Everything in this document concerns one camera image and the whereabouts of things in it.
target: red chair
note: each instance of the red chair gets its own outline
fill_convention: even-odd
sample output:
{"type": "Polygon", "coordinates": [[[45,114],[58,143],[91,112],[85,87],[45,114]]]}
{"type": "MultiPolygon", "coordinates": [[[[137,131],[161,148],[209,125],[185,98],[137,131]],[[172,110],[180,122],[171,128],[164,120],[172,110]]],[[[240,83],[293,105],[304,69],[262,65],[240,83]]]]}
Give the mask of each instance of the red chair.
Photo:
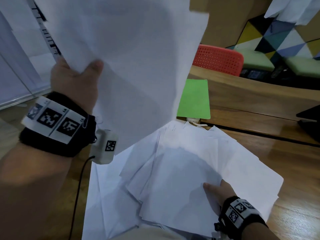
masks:
{"type": "Polygon", "coordinates": [[[200,44],[193,65],[239,76],[243,67],[242,54],[231,49],[200,44]]]}

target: green folder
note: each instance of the green folder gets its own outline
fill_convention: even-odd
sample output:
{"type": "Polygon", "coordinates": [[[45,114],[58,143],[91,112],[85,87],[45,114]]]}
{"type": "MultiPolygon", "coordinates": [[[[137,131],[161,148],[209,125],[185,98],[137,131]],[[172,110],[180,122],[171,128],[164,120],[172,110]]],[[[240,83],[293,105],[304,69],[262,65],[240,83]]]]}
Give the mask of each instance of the green folder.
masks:
{"type": "Polygon", "coordinates": [[[200,119],[211,118],[207,80],[186,80],[177,116],[200,119]]]}

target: forearm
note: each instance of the forearm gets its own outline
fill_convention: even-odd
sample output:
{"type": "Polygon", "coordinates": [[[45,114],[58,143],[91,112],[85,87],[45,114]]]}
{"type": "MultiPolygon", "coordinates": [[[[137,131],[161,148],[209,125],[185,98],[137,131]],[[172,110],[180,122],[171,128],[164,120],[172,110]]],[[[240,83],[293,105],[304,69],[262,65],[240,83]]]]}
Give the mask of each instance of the forearm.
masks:
{"type": "Polygon", "coordinates": [[[0,232],[3,240],[37,239],[71,158],[18,143],[0,160],[0,232]]]}
{"type": "Polygon", "coordinates": [[[279,240],[279,238],[261,223],[252,223],[242,232],[242,240],[279,240]]]}

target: yellow triangle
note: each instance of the yellow triangle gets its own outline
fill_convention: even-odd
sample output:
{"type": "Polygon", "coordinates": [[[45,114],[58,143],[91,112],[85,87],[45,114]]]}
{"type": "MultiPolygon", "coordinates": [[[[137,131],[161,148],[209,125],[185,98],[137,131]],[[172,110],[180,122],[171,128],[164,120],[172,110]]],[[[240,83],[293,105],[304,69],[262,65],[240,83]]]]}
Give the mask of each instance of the yellow triangle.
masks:
{"type": "Polygon", "coordinates": [[[250,22],[247,22],[237,44],[241,44],[260,37],[262,37],[262,34],[258,30],[256,30],[256,28],[250,22]]]}
{"type": "Polygon", "coordinates": [[[272,51],[272,52],[270,52],[270,53],[266,53],[265,55],[266,55],[266,57],[268,57],[268,59],[270,60],[271,57],[273,57],[274,54],[275,54],[275,51],[272,51]]]}
{"type": "Polygon", "coordinates": [[[310,41],[307,45],[313,57],[320,52],[320,39],[310,41]]]}

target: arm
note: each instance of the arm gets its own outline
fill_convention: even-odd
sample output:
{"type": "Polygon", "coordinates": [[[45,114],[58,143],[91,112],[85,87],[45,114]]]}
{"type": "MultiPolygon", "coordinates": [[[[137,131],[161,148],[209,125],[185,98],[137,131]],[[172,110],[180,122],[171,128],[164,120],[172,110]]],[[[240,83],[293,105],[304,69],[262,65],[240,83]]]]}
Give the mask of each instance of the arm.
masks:
{"type": "MultiPolygon", "coordinates": [[[[68,96],[90,114],[97,101],[102,69],[102,62],[96,61],[79,74],[61,59],[51,71],[52,90],[68,96]]],[[[1,239],[40,237],[71,160],[20,142],[0,160],[1,239]]]]}
{"type": "MultiPolygon", "coordinates": [[[[226,181],[222,180],[220,186],[214,186],[208,183],[203,184],[204,189],[214,194],[220,206],[226,199],[237,196],[233,188],[226,181]]],[[[265,225],[261,223],[252,223],[243,230],[242,240],[279,240],[279,238],[265,225]]]]}

